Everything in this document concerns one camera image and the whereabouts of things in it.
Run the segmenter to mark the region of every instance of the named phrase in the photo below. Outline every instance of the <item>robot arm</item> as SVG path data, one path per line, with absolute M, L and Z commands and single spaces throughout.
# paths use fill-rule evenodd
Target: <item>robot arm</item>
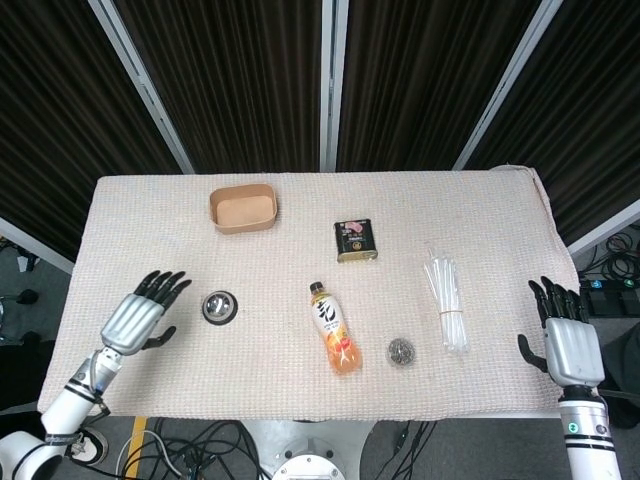
M 594 394 L 604 380 L 595 328 L 586 323 L 575 292 L 541 280 L 546 291 L 533 281 L 529 286 L 538 302 L 547 359 L 534 355 L 524 335 L 518 335 L 520 353 L 563 389 L 558 405 L 574 480 L 620 479 L 607 405 Z
M 169 327 L 160 337 L 150 338 L 160 317 L 191 283 L 177 283 L 183 276 L 184 272 L 155 271 L 124 298 L 102 329 L 104 348 L 85 359 L 42 415 L 47 431 L 44 441 L 26 432 L 0 440 L 2 480 L 46 480 L 53 475 L 93 406 L 106 410 L 102 394 L 122 367 L 123 357 L 160 347 L 175 333 L 176 328 Z

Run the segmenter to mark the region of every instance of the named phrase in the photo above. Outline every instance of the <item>robotic hand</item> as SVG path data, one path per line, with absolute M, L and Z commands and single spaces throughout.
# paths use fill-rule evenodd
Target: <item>robotic hand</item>
M 152 272 L 124 298 L 102 329 L 104 348 L 85 359 L 42 415 L 47 431 L 44 441 L 26 432 L 0 440 L 2 480 L 50 478 L 93 406 L 99 405 L 103 414 L 108 414 L 102 394 L 122 367 L 123 357 L 161 347 L 175 333 L 176 327 L 169 327 L 160 337 L 150 338 L 160 317 L 191 283 L 177 283 L 183 276 L 184 272 Z
M 620 479 L 607 405 L 594 393 L 605 376 L 595 328 L 586 323 L 578 294 L 541 280 L 544 289 L 533 281 L 529 286 L 538 302 L 547 359 L 531 351 L 524 335 L 518 335 L 520 353 L 563 389 L 558 404 L 574 480 Z

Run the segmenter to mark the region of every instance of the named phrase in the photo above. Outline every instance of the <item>bottle cap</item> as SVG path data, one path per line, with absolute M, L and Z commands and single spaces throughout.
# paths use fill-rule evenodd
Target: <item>bottle cap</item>
M 316 293 L 324 287 L 322 286 L 322 282 L 313 282 L 309 288 L 311 289 L 311 293 Z

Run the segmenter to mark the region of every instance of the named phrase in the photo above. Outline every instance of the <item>plastic bottle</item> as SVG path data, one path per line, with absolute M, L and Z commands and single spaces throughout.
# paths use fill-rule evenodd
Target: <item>plastic bottle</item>
M 349 337 L 342 310 L 336 299 L 325 292 L 321 282 L 311 284 L 311 306 L 318 331 L 324 338 L 329 363 L 339 374 L 353 372 L 362 366 L 362 354 Z

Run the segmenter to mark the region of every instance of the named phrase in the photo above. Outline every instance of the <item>bottle label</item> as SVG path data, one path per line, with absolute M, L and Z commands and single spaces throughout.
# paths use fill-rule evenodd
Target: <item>bottle label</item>
M 313 303 L 313 318 L 327 347 L 338 353 L 351 346 L 340 305 L 331 295 L 320 296 Z

